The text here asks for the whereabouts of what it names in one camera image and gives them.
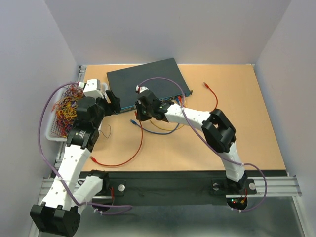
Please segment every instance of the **yellow cable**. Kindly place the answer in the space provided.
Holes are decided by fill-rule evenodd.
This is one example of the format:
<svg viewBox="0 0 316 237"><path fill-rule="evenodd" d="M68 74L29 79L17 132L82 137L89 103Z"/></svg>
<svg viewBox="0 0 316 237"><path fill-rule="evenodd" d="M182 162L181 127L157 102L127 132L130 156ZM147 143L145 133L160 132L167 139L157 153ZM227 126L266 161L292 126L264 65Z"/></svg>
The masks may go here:
<svg viewBox="0 0 316 237"><path fill-rule="evenodd" d="M184 98L184 106L186 107L187 106L187 102L186 102L186 98ZM154 122L152 120L149 120L149 122L155 126L156 128L159 128L161 130L164 130L164 131L172 131L173 129L165 129L165 128L162 128L162 127L159 127L158 125L154 124Z"/></svg>

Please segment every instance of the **red cable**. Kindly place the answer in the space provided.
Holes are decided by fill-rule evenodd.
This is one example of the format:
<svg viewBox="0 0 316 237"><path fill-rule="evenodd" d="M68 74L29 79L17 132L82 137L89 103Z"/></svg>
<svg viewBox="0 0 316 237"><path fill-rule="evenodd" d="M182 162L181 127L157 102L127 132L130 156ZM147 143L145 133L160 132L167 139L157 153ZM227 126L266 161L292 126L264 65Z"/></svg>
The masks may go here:
<svg viewBox="0 0 316 237"><path fill-rule="evenodd" d="M247 195L248 195L247 189L245 189L245 191L246 191L246 195L245 195L245 198L243 199L243 201L246 201L246 198L247 198Z"/></svg>
<svg viewBox="0 0 316 237"><path fill-rule="evenodd" d="M143 126L142 126L142 123L141 123L140 121L139 121L139 124L140 124L140 128L141 128L140 130L141 130L141 132L142 132L142 138L141 138L141 140L140 140L140 144L139 144L139 148L138 148L137 152L136 152L130 159L128 159L127 161L125 161L124 163L121 163L121 164L102 164L102 163L99 163L99 162L96 160L96 158L94 158L94 157L90 157L91 160L92 160L94 163L97 163L97 164L99 164L99 165L101 165L101 166L105 166L105 167L118 167L118 166L121 166L121 165L124 165L124 164L130 162L130 161L138 154L138 152L140 151L140 149L141 149L141 147L142 147L142 144L143 144Z"/></svg>
<svg viewBox="0 0 316 237"><path fill-rule="evenodd" d="M113 201L114 200L114 188L110 187L110 191L111 191L111 199Z"/></svg>
<svg viewBox="0 0 316 237"><path fill-rule="evenodd" d="M180 95L178 95L178 100L179 100L179 103L182 104L182 99Z"/></svg>
<svg viewBox="0 0 316 237"><path fill-rule="evenodd" d="M212 111L214 111L214 110L217 108L217 105L218 105L218 98L217 98L217 95L216 95L215 92L208 86L208 84L206 84L206 83L204 82L204 85L206 86L206 88L208 88L208 89L213 93L213 95L214 95L215 98L216 98L216 105L215 105L215 108L212 110Z"/></svg>

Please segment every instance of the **wooden surface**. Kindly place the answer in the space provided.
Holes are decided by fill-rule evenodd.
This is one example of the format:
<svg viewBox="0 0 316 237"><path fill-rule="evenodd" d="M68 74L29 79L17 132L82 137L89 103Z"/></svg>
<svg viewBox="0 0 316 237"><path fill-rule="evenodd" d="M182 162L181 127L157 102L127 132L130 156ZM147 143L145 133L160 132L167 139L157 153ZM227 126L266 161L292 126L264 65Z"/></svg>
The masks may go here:
<svg viewBox="0 0 316 237"><path fill-rule="evenodd" d="M133 65L91 65L86 69L84 81L97 78L108 82L106 72ZM218 96L221 109L237 132L237 150L242 162L250 162L260 169L285 169L277 140L251 65L179 65L180 71L192 96L187 98L188 107L210 111L215 106L214 95L204 87L203 82ZM109 139L100 135L92 155L101 163L118 164L128 160L138 149L141 130L129 120L134 112L105 117L102 131ZM154 121L164 128L175 124ZM156 132L149 121L143 126ZM154 135L144 132L143 147L131 162L117 168L104 168L90 159L84 171L164 171L164 170L224 170L222 161L194 134L184 126L170 135Z"/></svg>

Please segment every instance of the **cable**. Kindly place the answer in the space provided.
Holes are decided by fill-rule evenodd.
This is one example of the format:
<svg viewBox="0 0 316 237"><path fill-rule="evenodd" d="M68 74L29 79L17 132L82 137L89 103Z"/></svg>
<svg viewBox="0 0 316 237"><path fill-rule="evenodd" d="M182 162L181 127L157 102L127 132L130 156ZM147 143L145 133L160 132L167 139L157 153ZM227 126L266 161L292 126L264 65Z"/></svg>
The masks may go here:
<svg viewBox="0 0 316 237"><path fill-rule="evenodd" d="M149 132L149 133L152 133L152 134L155 134L155 135L168 135L168 134L173 133L175 130L178 130L178 129L180 129L181 127L184 126L184 125L182 125L181 127L179 127L180 124L178 123L174 129L164 129L164 128L160 128L160 127L158 127L157 125L155 125L151 120L149 120L149 121L152 123L153 126L159 128L159 129L161 129L161 130L170 131L170 132L162 133L162 132L153 132L153 131L150 131L150 130L148 130L148 129L143 128L144 131ZM134 124L134 125L140 127L140 125L139 125L136 121L134 121L134 120L131 119L130 122L131 122L132 124Z"/></svg>
<svg viewBox="0 0 316 237"><path fill-rule="evenodd" d="M181 101L181 97L178 96L178 98L176 98L176 101L178 103L178 105L180 104L179 101ZM186 103L186 98L184 98L184 104L185 104L185 107L187 106L187 103ZM176 129L166 129L166 128L162 128L162 127L159 127L158 125L154 124L154 122L152 120L149 120L149 122L155 126L156 128L159 128L160 130L164 130L164 131L172 131L174 132L175 130L179 130L180 128L184 127L184 125L181 125L179 128L176 128ZM165 134L170 134L170 133L154 133L152 132L153 134L159 134L159 135L165 135Z"/></svg>
<svg viewBox="0 0 316 237"><path fill-rule="evenodd" d="M69 131L72 129L77 117L77 101L82 97L83 89L76 85L70 85L66 92L62 94L62 99L54 104L52 111L56 109L56 125L61 137L67 137Z"/></svg>
<svg viewBox="0 0 316 237"><path fill-rule="evenodd" d="M240 202L241 204L244 204L244 202L245 202L245 201L246 201L246 199L247 199L247 195L248 195L248 193L247 193L247 189L245 189L245 191L246 191L246 194L245 194L244 199Z"/></svg>
<svg viewBox="0 0 316 237"><path fill-rule="evenodd" d="M130 119L130 122L131 122L132 124L138 126L138 127L141 127L136 121L134 121L134 120L132 120L132 119ZM178 127L178 126L179 126L179 124L177 124L177 126L176 126L172 131L166 132L166 133L152 132L152 131L149 131L149 130L147 130L147 129L145 129L145 128L143 128L143 130L146 131L146 132L152 133L152 134L156 134L156 135L168 135L168 134L173 133L175 130L177 130L177 127Z"/></svg>
<svg viewBox="0 0 316 237"><path fill-rule="evenodd" d="M247 193L247 188L244 188L242 191L241 191L241 195L240 195L240 198L238 198L238 199L243 199L243 191L245 191L245 195L246 195L246 193Z"/></svg>
<svg viewBox="0 0 316 237"><path fill-rule="evenodd" d="M48 98L44 108L43 108L43 111L40 115L40 119L39 119L39 127L38 127L38 146L39 146L39 153L41 155L41 157L43 158L43 160L45 161L45 163L49 166L49 168L51 168L51 170L56 174L56 176L60 179L60 182L63 184L63 186L65 187L65 190L67 191L68 195L70 196L70 198L74 201L74 203L77 205L77 206L83 206L83 205L93 205L93 206L98 206L98 207L105 207L105 208L114 208L114 209L125 209L123 211L119 211L119 212L115 212L115 213L102 213L103 215L117 215L117 214L123 214L123 213L126 213L128 211L130 211L133 207L130 206L130 205L125 205L125 206L110 206L110 205L102 205L102 204L97 204L97 203L92 203L92 202L83 202L83 203L79 203L76 198L74 197L74 195L72 194L72 192L70 191L68 185L66 184L66 182L63 180L63 177L60 175L60 173L55 169L55 167L48 161L48 159L46 158L46 156L44 155L43 153L43 149L41 147L41 142L40 142L40 130L41 130L41 124L43 122L43 117L44 117L44 114L45 114L45 111L47 109L47 106L51 100L51 98L55 95L55 93L60 90L61 88L63 88L64 86L67 86L67 85L78 85L79 83L78 82L69 82L69 83L66 83L64 85L61 85L59 87L57 87L53 93L50 95L50 97Z"/></svg>
<svg viewBox="0 0 316 237"><path fill-rule="evenodd" d="M215 108L213 110L215 110L217 108L217 105L218 105L218 98L217 98L217 95L215 94L215 92L208 86L208 84L206 84L205 82L203 82L203 84L206 86L206 88L208 88L212 93L213 95L215 96L215 99L216 99L216 105L215 105Z"/></svg>
<svg viewBox="0 0 316 237"><path fill-rule="evenodd" d="M166 80L166 81L169 81L169 82L175 84L175 85L180 89L180 91L181 91L181 93L182 93L182 96L184 97L184 92L183 92L182 88L181 88L177 83L175 83L174 81L172 81L172 80L170 80L170 79L167 79L167 78L162 78L162 77L149 78L149 79L147 79L147 80L144 80L144 81L143 81L142 83L140 83L138 86L141 87L142 84L144 84L144 83L146 83L146 82L148 82L148 81L150 81L150 80L154 80L154 79L162 79L162 80ZM183 114L185 120L187 121L188 125L192 128L193 132L202 140L202 142L203 142L210 150L212 150L214 153L216 153L216 151L207 143L207 141L198 133L198 131L193 127L193 125L192 125L191 122L189 121L189 119L188 119L186 113L184 112L183 101L182 101L182 103L181 103L181 108L182 108L182 114ZM232 160L230 160L230 159L227 159L227 158L221 158L221 159L223 159L223 160L225 160L225 161L228 161L228 162L230 162L230 163L233 163L233 164L237 164L237 165L243 165L243 166L250 165L250 166L254 167L255 169L257 169L257 170L259 171L259 173L261 174L261 176L262 176L262 178L263 178L263 181L264 181L264 183L265 183L265 192L264 192L264 194L263 194L262 199L260 200L260 202L259 202L257 205L255 205L254 207L252 207L252 208L250 208L250 209L248 209L248 210L243 210L243 211L242 211L242 210L237 210L237 211L238 211L238 212L246 213L246 212L250 212L250 211L253 211L253 210L257 209L257 208L264 202L264 200L265 200L266 197L267 197L268 184L267 184L267 179L266 179L266 176L264 175L264 173L263 173L257 166L255 166L254 164L251 164L251 163L239 163L239 162L235 162L235 161L232 161Z"/></svg>
<svg viewBox="0 0 316 237"><path fill-rule="evenodd" d="M112 199L112 201L114 201L114 188L113 188L113 186L110 187L110 191L111 191L111 199Z"/></svg>
<svg viewBox="0 0 316 237"><path fill-rule="evenodd" d="M109 134L109 136L104 135L104 132L102 132L101 130L99 130L99 132L101 132L102 135L103 135L105 138L107 138L107 139L110 137L110 135L111 135L111 133L112 133L111 126L110 126L109 124L108 124L108 126L109 126L109 128L110 128L110 134Z"/></svg>
<svg viewBox="0 0 316 237"><path fill-rule="evenodd" d="M121 166L121 165L124 165L124 164L126 164L126 163L128 163L128 162L130 162L137 154L138 154L138 152L140 151L140 149L141 149L141 147L142 147L142 144L143 144L143 126L142 126L142 123L139 121L139 123L140 123L140 128L141 128L141 132L142 132L142 138L141 138L141 140L140 140L140 144L139 144L139 148L138 148L138 150L137 150L137 152L130 158L130 159L128 159L127 161L125 161L125 162L123 162L123 163L121 163L121 164L102 164L102 163L100 163L100 162L98 162L97 160L96 160L96 158L94 158L94 157L90 157L91 158L91 160L94 162L94 163L97 163L97 164L99 164L99 165L101 165L101 166L105 166L105 167L118 167L118 166Z"/></svg>

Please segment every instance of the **cable connector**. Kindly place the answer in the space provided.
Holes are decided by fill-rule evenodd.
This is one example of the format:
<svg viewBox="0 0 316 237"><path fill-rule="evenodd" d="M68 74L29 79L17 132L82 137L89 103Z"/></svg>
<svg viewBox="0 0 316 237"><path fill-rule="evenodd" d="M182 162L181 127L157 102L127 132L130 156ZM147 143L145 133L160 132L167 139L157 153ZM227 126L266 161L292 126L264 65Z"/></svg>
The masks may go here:
<svg viewBox="0 0 316 237"><path fill-rule="evenodd" d="M182 98L181 98L180 95L178 95L178 100L179 100L180 103L182 103Z"/></svg>
<svg viewBox="0 0 316 237"><path fill-rule="evenodd" d="M94 163L97 163L96 158L94 158L94 157L90 157L90 158L91 158L91 160L92 160Z"/></svg>
<svg viewBox="0 0 316 237"><path fill-rule="evenodd" d="M134 125L137 125L137 122L135 122L134 120L130 120L130 122L132 123L132 124L134 124Z"/></svg>
<svg viewBox="0 0 316 237"><path fill-rule="evenodd" d="M203 84L206 86L206 88L208 88L209 89L209 86L208 86L208 84L206 84L205 82L203 82Z"/></svg>

